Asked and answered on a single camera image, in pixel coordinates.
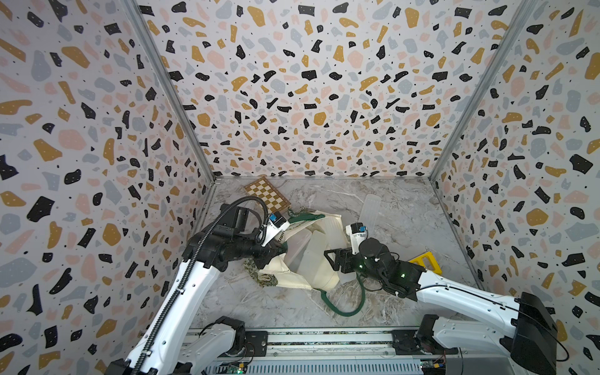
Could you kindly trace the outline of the cream canvas tote bag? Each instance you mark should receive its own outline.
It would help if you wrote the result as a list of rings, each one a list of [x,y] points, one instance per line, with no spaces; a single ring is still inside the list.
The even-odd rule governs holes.
[[[359,303],[352,311],[340,310],[328,298],[328,292],[345,283],[340,269],[334,270],[329,259],[340,260],[337,250],[350,250],[351,243],[342,216],[305,209],[288,211],[290,227],[276,239],[285,252],[272,259],[262,270],[253,260],[243,263],[245,271],[261,287],[275,286],[320,292],[327,308],[341,317],[354,317],[366,302],[366,289],[359,282]]]

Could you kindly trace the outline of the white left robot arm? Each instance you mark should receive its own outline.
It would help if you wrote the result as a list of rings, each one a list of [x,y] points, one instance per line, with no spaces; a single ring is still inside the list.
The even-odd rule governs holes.
[[[203,299],[230,262],[250,258],[263,268],[286,250],[275,239],[257,245],[248,234],[196,234],[187,244],[176,281],[148,331],[126,358],[112,361],[106,373],[200,374],[220,356],[235,360],[253,356],[256,350],[246,339],[245,324],[234,318],[220,317],[191,344],[184,341]]]

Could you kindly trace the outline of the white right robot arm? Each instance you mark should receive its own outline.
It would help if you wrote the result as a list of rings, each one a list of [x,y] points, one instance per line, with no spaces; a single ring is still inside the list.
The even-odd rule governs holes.
[[[401,260],[375,238],[351,248],[323,253],[331,268],[377,281],[384,292],[462,314],[466,321],[426,314],[414,334],[413,349],[435,355],[471,348],[508,356],[536,374],[557,372],[558,328],[536,295],[496,295]]]

